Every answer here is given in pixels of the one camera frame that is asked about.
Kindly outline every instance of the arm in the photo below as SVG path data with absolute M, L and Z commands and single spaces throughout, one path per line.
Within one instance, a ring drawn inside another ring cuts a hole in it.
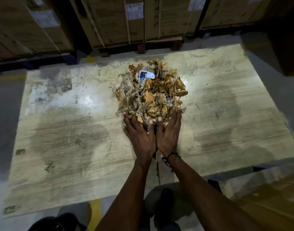
M 152 121 L 148 126 L 149 135 L 137 122 L 135 115 L 132 115 L 132 122 L 130 122 L 128 115 L 125 114 L 124 122 L 126 124 L 124 131 L 133 145 L 136 160 L 124 186 L 95 231 L 120 229 L 136 231 L 138 229 L 147 173 L 152 155 L 156 151 L 156 137 Z
M 181 126 L 181 112 L 173 112 L 163 132 L 163 121 L 159 118 L 157 147 L 164 157 L 176 152 Z M 234 202 L 210 186 L 180 157 L 171 155 L 168 159 L 181 186 L 187 192 L 194 211 L 206 231 L 219 230 L 264 230 L 251 216 Z

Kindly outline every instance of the crumpled paper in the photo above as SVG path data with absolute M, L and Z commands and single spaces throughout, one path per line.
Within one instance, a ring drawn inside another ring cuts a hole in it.
M 163 118 L 167 125 L 174 108 L 185 112 L 180 97 L 187 95 L 185 85 L 177 76 L 177 70 L 167 70 L 166 62 L 155 59 L 148 66 L 129 65 L 130 72 L 120 74 L 113 93 L 119 101 L 117 114 L 129 113 L 129 118 L 135 113 L 137 120 L 146 128 L 150 119 L 157 121 Z M 140 71 L 155 74 L 155 78 L 140 79 Z

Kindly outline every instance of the concrete floor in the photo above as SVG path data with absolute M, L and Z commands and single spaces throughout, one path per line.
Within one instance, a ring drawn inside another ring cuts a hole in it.
M 248 33 L 240 36 L 218 36 L 209 39 L 188 40 L 184 43 L 182 50 L 193 50 L 207 47 L 220 47 L 229 44 L 245 44 L 245 54 L 252 62 L 258 75 L 263 81 L 265 87 L 274 100 L 277 108 L 283 113 L 287 120 L 287 125 L 294 135 L 294 77 L 285 77 L 282 74 L 276 56 L 273 53 L 271 45 L 263 33 Z M 149 50 L 147 55 L 163 54 L 170 52 L 170 49 Z M 117 60 L 123 58 L 135 57 L 135 52 L 127 52 L 112 55 L 110 58 L 101 58 L 99 56 L 80 59 L 80 63 L 101 62 L 106 60 Z M 64 212 L 72 212 L 77 215 L 81 223 L 88 226 L 90 221 L 90 206 L 88 203 L 76 204 L 72 206 L 58 207 L 44 210 L 37 213 L 26 214 L 18 217 L 2 219 L 3 213 L 3 195 L 7 186 L 7 179 L 10 170 L 12 158 L 12 149 L 18 123 L 18 116 L 23 92 L 25 71 L 8 71 L 0 76 L 0 230 L 27 230 L 35 221 L 46 216 L 57 216 Z M 283 162 L 271 162 L 267 166 L 282 164 Z M 223 180 L 242 174 L 250 173 L 252 169 L 246 168 L 233 172 L 226 172 L 221 175 L 210 175 L 206 178 Z M 203 230 L 189 202 L 184 199 L 178 184 L 169 185 L 177 199 L 175 209 L 179 211 L 175 214 L 175 220 L 182 230 Z M 147 205 L 152 210 L 154 203 L 159 198 L 162 188 L 146 190 L 145 195 Z M 101 201 L 102 215 L 110 207 L 114 196 L 104 198 Z M 156 230 L 153 221 L 151 221 L 152 230 Z

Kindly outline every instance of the hand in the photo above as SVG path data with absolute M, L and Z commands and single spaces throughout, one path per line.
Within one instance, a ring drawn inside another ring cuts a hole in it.
M 163 132 L 163 120 L 158 118 L 157 147 L 164 157 L 177 152 L 178 138 L 181 126 L 181 111 L 172 111 L 172 116 Z
M 139 124 L 135 114 L 132 114 L 132 122 L 128 118 L 128 114 L 124 113 L 124 132 L 132 143 L 137 162 L 143 168 L 149 169 L 152 155 L 156 152 L 156 136 L 154 135 L 153 121 L 149 121 L 148 131 Z

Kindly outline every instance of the black bracelet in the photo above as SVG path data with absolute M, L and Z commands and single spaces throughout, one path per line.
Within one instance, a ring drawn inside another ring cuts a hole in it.
M 171 168 L 171 166 L 169 165 L 168 163 L 168 158 L 171 156 L 171 155 L 177 155 L 181 158 L 181 156 L 177 153 L 177 152 L 172 152 L 170 153 L 167 157 L 162 157 L 162 160 L 164 161 L 164 163 Z

